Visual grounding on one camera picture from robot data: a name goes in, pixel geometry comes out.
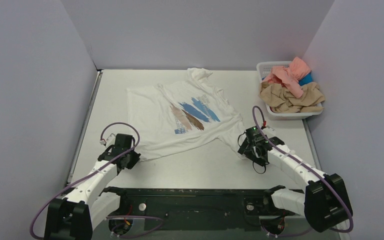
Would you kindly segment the white printed t shirt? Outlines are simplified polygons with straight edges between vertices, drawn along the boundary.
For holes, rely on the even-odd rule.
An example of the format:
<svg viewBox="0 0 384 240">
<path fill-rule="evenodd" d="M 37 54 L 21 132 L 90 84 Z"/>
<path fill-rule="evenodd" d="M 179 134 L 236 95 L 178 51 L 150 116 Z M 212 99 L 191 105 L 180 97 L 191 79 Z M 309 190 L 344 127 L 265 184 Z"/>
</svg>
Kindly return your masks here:
<svg viewBox="0 0 384 240">
<path fill-rule="evenodd" d="M 184 80 L 128 88 L 128 123 L 139 132 L 145 160 L 182 153 L 216 139 L 238 152 L 245 126 L 240 113 L 211 83 L 212 72 L 189 68 Z"/>
</svg>

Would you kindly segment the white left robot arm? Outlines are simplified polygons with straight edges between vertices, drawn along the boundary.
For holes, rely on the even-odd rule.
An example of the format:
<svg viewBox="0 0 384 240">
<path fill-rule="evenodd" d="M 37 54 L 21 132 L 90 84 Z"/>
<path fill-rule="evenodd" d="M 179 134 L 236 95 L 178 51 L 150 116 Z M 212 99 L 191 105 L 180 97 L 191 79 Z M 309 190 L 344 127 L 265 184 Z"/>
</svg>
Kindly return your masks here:
<svg viewBox="0 0 384 240">
<path fill-rule="evenodd" d="M 124 169 L 132 169 L 140 154 L 133 150 L 135 138 L 111 134 L 108 147 L 98 157 L 91 177 L 76 183 L 63 198 L 53 199 L 47 209 L 45 240 L 90 240 L 93 231 L 110 213 L 123 215 L 129 201 L 116 193 L 105 193 L 107 185 Z"/>
</svg>

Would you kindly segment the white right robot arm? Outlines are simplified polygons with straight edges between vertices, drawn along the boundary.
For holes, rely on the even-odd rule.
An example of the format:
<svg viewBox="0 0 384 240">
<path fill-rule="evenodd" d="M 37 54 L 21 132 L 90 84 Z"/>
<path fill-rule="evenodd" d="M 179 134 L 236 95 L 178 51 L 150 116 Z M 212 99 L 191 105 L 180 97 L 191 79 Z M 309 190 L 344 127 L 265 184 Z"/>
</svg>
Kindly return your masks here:
<svg viewBox="0 0 384 240">
<path fill-rule="evenodd" d="M 286 211 L 305 217 L 310 227 L 321 233 L 350 221 L 353 210 L 344 180 L 327 174 L 301 159 L 281 139 L 269 138 L 256 126 L 244 132 L 238 153 L 263 168 L 278 168 L 293 180 L 300 191 L 278 185 L 264 191 L 263 210 L 274 215 Z"/>
</svg>

